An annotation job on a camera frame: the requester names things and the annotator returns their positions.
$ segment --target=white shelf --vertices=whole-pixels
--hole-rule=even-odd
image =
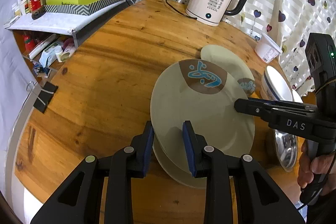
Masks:
[[[89,16],[63,13],[45,13],[40,18],[33,20],[31,14],[29,13],[21,16],[8,29],[43,31],[72,35],[73,32],[78,32],[91,21],[124,2],[125,0],[121,0],[119,2],[113,3]]]

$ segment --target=wooden table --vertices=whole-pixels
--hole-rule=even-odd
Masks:
[[[253,50],[256,41],[235,27],[224,22],[210,27],[188,19],[164,0],[143,0],[117,14],[53,78],[58,91],[46,112],[34,109],[28,121],[16,176],[45,202],[85,156],[104,157],[129,145],[150,120],[159,75],[179,60],[199,58],[208,44],[222,45],[244,60],[260,90],[266,64]],[[284,75],[276,60],[270,65]],[[255,128],[251,155],[266,166],[269,128],[259,118]],[[291,173],[280,167],[269,173],[293,202],[298,200],[297,167]],[[171,179],[153,155],[147,177],[132,180],[132,199],[135,223],[203,223],[205,190]]]

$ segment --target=binder clip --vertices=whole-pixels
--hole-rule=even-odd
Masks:
[[[53,85],[50,82],[46,82],[45,85],[43,86],[43,88],[41,88],[41,91],[39,94],[36,94],[34,92],[34,88],[35,88],[36,83],[34,83],[33,81],[30,81],[27,85],[26,90],[29,92],[34,93],[37,96],[37,99],[34,103],[34,107],[41,111],[42,113],[45,112],[45,110],[48,107],[48,104],[50,103],[51,99],[54,96],[54,93],[56,92],[56,90],[58,89],[58,86]]]

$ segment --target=striped tray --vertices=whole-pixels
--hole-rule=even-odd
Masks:
[[[46,12],[89,16],[98,10],[121,0],[97,0],[88,5],[45,5]]]

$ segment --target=stainless steel bowl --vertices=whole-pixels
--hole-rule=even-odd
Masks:
[[[272,130],[266,139],[266,150],[273,161],[291,172],[298,156],[297,137],[279,130]]]

